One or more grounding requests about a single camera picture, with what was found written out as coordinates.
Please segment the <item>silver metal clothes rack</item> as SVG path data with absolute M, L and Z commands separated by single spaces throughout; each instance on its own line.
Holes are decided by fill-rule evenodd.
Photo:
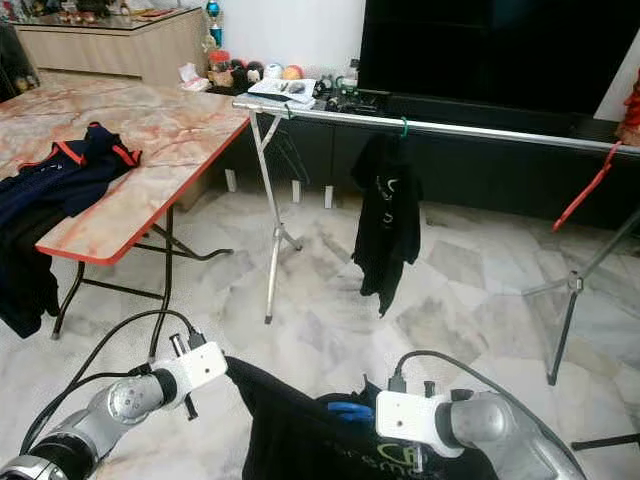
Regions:
M 300 250 L 301 246 L 288 236 L 285 230 L 283 220 L 280 219 L 279 209 L 274 200 L 273 188 L 271 188 L 271 179 L 266 165 L 265 148 L 269 146 L 270 138 L 274 136 L 276 128 L 284 119 L 307 119 L 317 120 L 317 122 L 330 122 L 347 125 L 360 125 L 360 127 L 380 128 L 380 129 L 397 129 L 401 134 L 401 119 L 384 118 L 384 116 L 367 116 L 357 114 L 338 113 L 338 111 L 317 111 L 317 110 L 294 110 L 289 108 L 287 104 L 271 105 L 269 102 L 260 102 L 236 97 L 233 99 L 234 109 L 243 109 L 250 113 L 250 125 L 253 134 L 253 142 L 255 142 L 255 152 L 259 157 L 259 165 L 262 183 L 266 191 L 268 191 L 268 204 L 271 214 L 274 215 L 273 233 L 271 233 L 271 264 L 269 268 L 268 280 L 268 298 L 266 298 L 266 307 L 268 311 L 273 310 L 274 292 L 275 292 L 275 275 L 279 261 L 276 259 L 278 250 L 282 246 L 282 242 L 288 243 L 289 246 Z M 470 125 L 452 125 L 431 122 L 410 122 L 410 133 L 422 134 L 443 134 L 443 136 L 456 136 L 470 138 L 470 140 L 490 140 L 504 141 L 513 143 L 524 143 L 524 145 L 541 145 L 556 148 L 571 148 L 571 150 L 604 152 L 611 150 L 613 143 L 600 142 L 594 140 L 576 140 L 576 138 L 547 136 L 547 134 L 532 134 L 513 131 L 497 131 L 497 129 L 486 129 L 480 127 L 470 127 Z M 621 146 L 617 155 L 628 155 L 640 157 L 640 147 Z M 607 259 L 611 253 L 616 250 L 620 243 L 634 230 L 640 227 L 640 205 L 635 207 L 634 212 L 628 216 L 622 227 L 613 234 L 613 237 L 595 252 L 594 257 L 585 268 L 580 270 L 572 270 L 571 274 L 557 280 L 557 282 L 549 282 L 540 287 L 524 292 L 525 297 L 536 296 L 536 294 L 545 291 L 562 291 L 567 293 L 567 305 L 562 308 L 561 316 L 559 316 L 559 332 L 556 342 L 554 342 L 554 351 L 550 353 L 547 361 L 547 384 L 550 387 L 557 384 L 559 378 L 559 370 L 563 364 L 564 352 L 567 351 L 568 338 L 570 338 L 570 330 L 573 324 L 573 314 L 577 300 L 584 291 L 588 278 L 599 268 L 600 264 Z

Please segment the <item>black TV console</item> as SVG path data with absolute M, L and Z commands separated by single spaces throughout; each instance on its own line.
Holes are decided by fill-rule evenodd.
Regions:
M 355 195 L 352 166 L 381 129 L 307 119 L 284 122 L 311 175 L 311 183 L 302 187 L 333 187 L 338 195 Z M 605 152 L 422 133 L 410 133 L 404 155 L 419 175 L 428 202 L 549 221 L 562 214 L 605 159 Z M 269 147 L 268 166 L 275 183 L 292 186 L 293 180 L 275 173 Z M 617 228 L 639 205 L 640 157 L 618 154 L 611 172 L 570 220 Z

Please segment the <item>black shirt small white logo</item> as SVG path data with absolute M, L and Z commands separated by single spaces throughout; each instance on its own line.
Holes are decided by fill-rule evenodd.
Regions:
M 419 257 L 421 180 L 397 134 L 371 136 L 351 177 L 362 192 L 352 260 L 364 274 L 360 294 L 375 294 L 383 316 L 394 302 L 404 265 Z

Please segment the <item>red plastic hanger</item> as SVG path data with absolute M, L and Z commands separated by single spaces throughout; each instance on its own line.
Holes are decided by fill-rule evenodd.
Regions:
M 620 151 L 620 147 L 623 145 L 623 143 L 625 142 L 623 142 L 622 140 L 618 140 L 613 143 L 613 145 L 611 146 L 611 150 L 609 150 L 608 154 L 605 155 L 603 164 L 602 166 L 600 166 L 600 169 L 598 170 L 598 172 L 596 172 L 593 179 L 591 179 L 590 182 L 581 189 L 579 195 L 573 198 L 571 204 L 568 205 L 566 209 L 564 209 L 562 214 L 558 216 L 557 220 L 554 221 L 552 227 L 553 232 L 558 232 L 558 230 L 561 229 L 563 225 L 572 218 L 572 215 L 580 209 L 581 205 L 586 201 L 586 198 L 588 198 L 591 193 L 593 193 L 595 189 L 600 186 L 600 183 L 602 183 L 609 172 L 611 172 L 614 156 L 616 156 L 617 152 Z

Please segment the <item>black soundbar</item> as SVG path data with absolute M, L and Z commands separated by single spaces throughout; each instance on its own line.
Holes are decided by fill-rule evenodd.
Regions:
M 434 99 L 392 93 L 383 104 L 385 114 L 408 116 L 425 122 L 503 125 L 504 128 L 573 129 L 579 127 L 613 127 L 616 122 L 591 118 L 589 115 L 564 111 L 539 111 L 507 106 L 466 102 L 454 99 Z

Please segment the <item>white magazine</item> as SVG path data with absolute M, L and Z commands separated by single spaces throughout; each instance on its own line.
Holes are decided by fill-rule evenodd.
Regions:
M 287 102 L 298 108 L 311 108 L 315 104 L 315 79 L 261 79 L 252 84 L 248 95 L 276 102 Z

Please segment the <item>pink tissue pack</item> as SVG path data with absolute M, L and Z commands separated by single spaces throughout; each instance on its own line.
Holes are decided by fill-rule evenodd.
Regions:
M 211 86 L 210 79 L 197 72 L 195 64 L 188 61 L 178 70 L 180 88 L 184 91 L 204 92 Z

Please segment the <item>black television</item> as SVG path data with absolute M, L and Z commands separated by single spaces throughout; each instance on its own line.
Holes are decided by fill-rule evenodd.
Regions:
M 365 0 L 358 87 L 593 114 L 640 0 Z

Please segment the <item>gold blue trophy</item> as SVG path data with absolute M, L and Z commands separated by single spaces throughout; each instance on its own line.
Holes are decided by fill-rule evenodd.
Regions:
M 223 28 L 221 28 L 221 5 L 219 0 L 207 0 L 205 4 L 207 15 L 207 33 L 210 37 L 210 49 L 219 50 L 224 46 Z

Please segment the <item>marble pattern folding table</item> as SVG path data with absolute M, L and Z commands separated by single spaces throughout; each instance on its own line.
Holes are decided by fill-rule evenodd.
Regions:
M 77 262 L 76 278 L 58 311 L 51 338 L 59 339 L 70 302 L 83 284 L 160 301 L 172 298 L 174 257 L 209 261 L 223 250 L 196 253 L 177 239 L 174 202 L 250 123 L 230 96 L 123 79 L 73 78 L 42 84 L 0 104 L 0 175 L 44 160 L 55 141 L 78 140 L 93 122 L 120 134 L 141 152 L 140 165 L 114 180 L 105 196 L 52 228 L 36 250 Z M 84 276 L 86 265 L 113 266 L 132 248 L 146 250 L 142 237 L 159 234 L 164 243 L 163 292 L 138 291 Z

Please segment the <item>black shirt green logo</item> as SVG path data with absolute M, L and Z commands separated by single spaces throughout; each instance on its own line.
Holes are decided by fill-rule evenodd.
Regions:
M 236 357 L 227 358 L 227 375 L 253 417 L 243 480 L 498 480 L 477 451 L 451 460 L 425 449 L 424 471 L 416 472 L 406 443 L 329 410 L 330 403 L 372 410 L 381 389 L 370 381 L 357 392 L 312 398 Z

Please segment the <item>beige wooden sideboard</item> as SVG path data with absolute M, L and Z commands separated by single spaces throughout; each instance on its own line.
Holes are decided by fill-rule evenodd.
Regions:
M 114 15 L 93 24 L 68 24 L 58 15 L 44 15 L 13 28 L 40 76 L 54 72 L 177 87 L 184 65 L 195 65 L 200 76 L 209 70 L 205 14 L 195 8 L 155 20 Z

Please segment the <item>red laughing Buddha statue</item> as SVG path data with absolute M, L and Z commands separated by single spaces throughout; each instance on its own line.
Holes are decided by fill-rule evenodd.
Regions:
M 623 145 L 640 147 L 640 70 L 637 72 L 634 90 L 623 105 L 625 105 L 623 120 L 618 124 L 614 134 Z

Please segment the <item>navy shirt red trim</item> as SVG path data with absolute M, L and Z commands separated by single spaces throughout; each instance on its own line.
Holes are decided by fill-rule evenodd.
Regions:
M 51 256 L 35 244 L 59 221 L 100 201 L 116 178 L 142 163 L 140 150 L 100 123 L 82 140 L 52 143 L 38 163 L 19 165 L 0 182 L 0 319 L 19 338 L 32 337 L 42 316 L 58 312 Z

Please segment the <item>red lidded jar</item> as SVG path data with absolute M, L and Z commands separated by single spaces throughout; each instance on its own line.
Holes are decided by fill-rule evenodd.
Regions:
M 207 74 L 210 81 L 216 87 L 230 88 L 234 86 L 232 63 L 227 50 L 215 49 L 209 52 L 210 72 Z

